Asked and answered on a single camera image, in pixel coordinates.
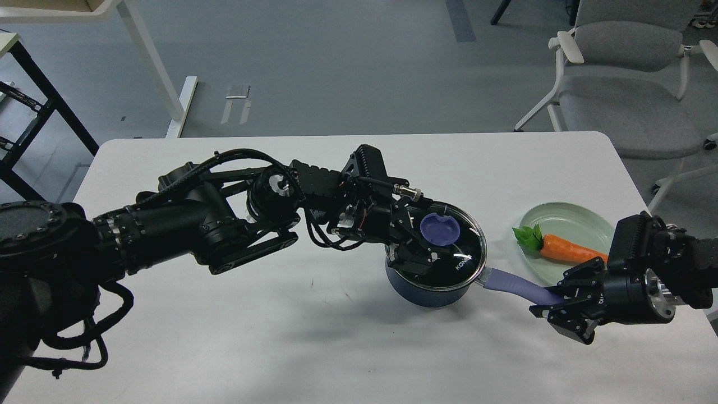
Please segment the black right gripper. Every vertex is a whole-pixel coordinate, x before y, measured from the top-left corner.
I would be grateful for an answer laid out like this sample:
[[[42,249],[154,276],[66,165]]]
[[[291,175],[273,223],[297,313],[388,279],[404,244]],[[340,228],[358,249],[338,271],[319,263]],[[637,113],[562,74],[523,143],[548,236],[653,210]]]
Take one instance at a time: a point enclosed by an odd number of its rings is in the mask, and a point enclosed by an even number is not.
[[[561,335],[590,345],[598,325],[616,323],[668,324],[675,317],[675,305],[653,269],[638,273],[611,273],[602,258],[594,258],[567,269],[564,278],[550,287],[561,297],[596,297],[594,301],[562,301],[531,305],[529,311],[544,318]]]

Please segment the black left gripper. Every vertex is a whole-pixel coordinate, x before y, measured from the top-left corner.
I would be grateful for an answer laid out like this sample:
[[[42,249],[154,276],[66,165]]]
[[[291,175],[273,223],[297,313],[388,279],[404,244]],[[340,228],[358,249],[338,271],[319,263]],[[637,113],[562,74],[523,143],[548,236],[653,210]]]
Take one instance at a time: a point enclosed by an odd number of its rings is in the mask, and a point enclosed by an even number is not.
[[[331,233],[344,240],[385,244],[387,265],[410,277],[429,274],[441,255],[420,230],[428,210],[413,207],[418,189],[408,186],[338,186],[338,212],[331,216]]]

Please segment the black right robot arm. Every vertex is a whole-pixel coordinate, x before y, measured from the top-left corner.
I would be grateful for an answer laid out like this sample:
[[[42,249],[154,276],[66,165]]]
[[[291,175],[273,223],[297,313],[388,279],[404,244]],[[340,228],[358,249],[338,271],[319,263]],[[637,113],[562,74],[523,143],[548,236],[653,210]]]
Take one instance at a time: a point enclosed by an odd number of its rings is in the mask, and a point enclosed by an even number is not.
[[[642,213],[618,222],[608,260],[577,264],[547,288],[561,301],[529,310],[589,345],[600,325],[667,324],[677,305],[707,309],[715,287],[716,239],[700,240]]]

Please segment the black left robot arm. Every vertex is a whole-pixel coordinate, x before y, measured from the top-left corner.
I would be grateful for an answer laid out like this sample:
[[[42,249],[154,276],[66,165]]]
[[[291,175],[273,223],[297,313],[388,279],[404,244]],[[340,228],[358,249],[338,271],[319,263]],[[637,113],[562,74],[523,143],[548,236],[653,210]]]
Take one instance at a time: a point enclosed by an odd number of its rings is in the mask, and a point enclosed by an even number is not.
[[[300,212],[321,248],[407,240],[426,251],[409,210],[431,205],[405,179],[387,176],[369,145],[341,171],[283,164],[256,149],[216,153],[92,219],[74,203],[2,204],[2,396],[26,366],[56,378],[102,368],[102,335],[134,304],[125,276],[188,254],[225,273],[293,245]]]

